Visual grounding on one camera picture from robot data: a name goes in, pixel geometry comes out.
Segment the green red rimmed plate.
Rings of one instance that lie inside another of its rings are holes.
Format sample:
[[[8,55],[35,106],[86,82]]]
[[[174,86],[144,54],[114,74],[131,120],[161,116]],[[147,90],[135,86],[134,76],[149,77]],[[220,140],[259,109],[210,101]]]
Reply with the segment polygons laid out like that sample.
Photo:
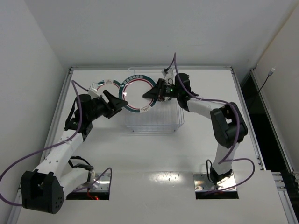
[[[143,94],[151,90],[156,83],[146,75],[132,75],[126,78],[119,88],[119,98],[128,102],[129,112],[144,113],[156,104],[156,99],[144,98]]]
[[[101,80],[97,83],[97,87],[95,88],[95,90],[98,95],[104,96],[103,91],[107,90],[113,96],[118,97],[120,85],[121,84],[114,79]]]

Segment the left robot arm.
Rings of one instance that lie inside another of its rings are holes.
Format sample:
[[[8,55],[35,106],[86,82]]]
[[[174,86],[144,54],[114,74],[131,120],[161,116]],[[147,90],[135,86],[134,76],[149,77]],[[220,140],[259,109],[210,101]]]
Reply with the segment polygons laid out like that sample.
[[[101,116],[109,119],[128,104],[107,90],[103,93],[95,98],[90,94],[80,94],[75,98],[60,142],[33,171],[26,171],[21,177],[23,208],[56,214],[76,187],[90,184],[93,166],[77,164],[65,175],[63,170],[86,140],[92,122]]]

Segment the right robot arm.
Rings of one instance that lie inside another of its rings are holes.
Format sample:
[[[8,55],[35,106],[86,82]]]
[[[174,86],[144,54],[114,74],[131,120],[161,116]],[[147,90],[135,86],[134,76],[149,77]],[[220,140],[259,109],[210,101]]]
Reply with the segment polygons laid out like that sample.
[[[235,103],[221,102],[218,104],[200,100],[199,95],[192,92],[189,75],[185,73],[177,74],[175,84],[172,85],[159,79],[155,86],[144,93],[142,97],[158,101],[162,101],[166,97],[176,98],[178,105],[183,110],[211,120],[218,146],[208,179],[216,185],[231,175],[235,150],[238,144],[243,141],[244,136],[248,134],[248,128]]]

